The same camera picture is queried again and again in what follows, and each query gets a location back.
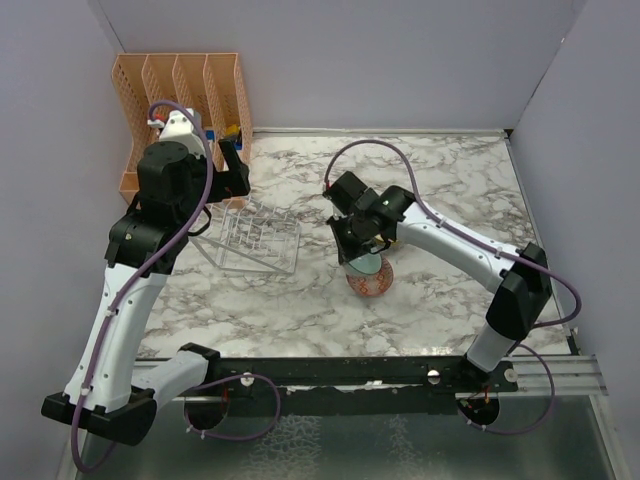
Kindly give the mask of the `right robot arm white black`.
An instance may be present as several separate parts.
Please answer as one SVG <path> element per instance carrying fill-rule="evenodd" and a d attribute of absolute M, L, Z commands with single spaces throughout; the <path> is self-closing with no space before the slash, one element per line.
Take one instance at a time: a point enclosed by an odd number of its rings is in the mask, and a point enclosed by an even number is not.
<path fill-rule="evenodd" d="M 444 218 L 428 216 L 401 187 L 377 194 L 355 180 L 334 183 L 323 195 L 334 207 L 327 223 L 339 263 L 357 294 L 376 296 L 389 289 L 393 271 L 381 252 L 396 242 L 435 255 L 492 293 L 485 324 L 456 372 L 469 390 L 491 384 L 502 358 L 528 336 L 550 299 L 545 252 L 535 244 L 519 250 L 469 230 L 455 234 Z"/>

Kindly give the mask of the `red and blue patterned bowl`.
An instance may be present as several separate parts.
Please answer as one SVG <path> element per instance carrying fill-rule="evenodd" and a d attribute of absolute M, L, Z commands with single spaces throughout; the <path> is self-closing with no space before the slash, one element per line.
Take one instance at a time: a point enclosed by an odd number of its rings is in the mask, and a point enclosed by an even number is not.
<path fill-rule="evenodd" d="M 382 257 L 378 272 L 370 275 L 346 274 L 350 288 L 362 297 L 376 297 L 384 294 L 394 281 L 394 273 L 390 262 Z"/>

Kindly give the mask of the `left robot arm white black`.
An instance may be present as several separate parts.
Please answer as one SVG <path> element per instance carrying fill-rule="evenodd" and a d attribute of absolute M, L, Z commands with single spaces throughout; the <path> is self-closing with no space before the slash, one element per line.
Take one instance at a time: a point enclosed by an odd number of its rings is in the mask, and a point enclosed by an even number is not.
<path fill-rule="evenodd" d="M 109 232 L 103 295 L 81 361 L 41 408 L 49 419 L 130 446 L 169 401 L 191 388 L 210 394 L 221 380 L 219 353 L 193 343 L 146 374 L 133 372 L 151 309 L 188 243 L 170 240 L 203 209 L 206 158 L 183 142 L 159 141 L 144 150 L 137 174 L 139 191 Z"/>

